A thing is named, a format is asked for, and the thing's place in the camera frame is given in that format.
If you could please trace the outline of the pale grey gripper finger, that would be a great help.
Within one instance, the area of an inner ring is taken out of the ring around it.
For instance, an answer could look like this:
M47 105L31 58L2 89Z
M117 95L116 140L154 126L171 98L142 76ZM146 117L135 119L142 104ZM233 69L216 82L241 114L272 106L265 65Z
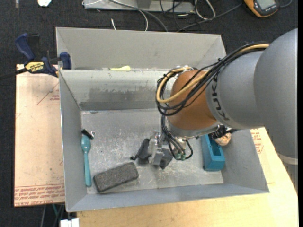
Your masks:
M159 166L161 163L161 160L164 156L163 151L156 151L152 154L152 162L151 164L154 166Z
M150 139L149 145L148 145L148 161L153 162L153 159L156 154L156 140L155 139Z

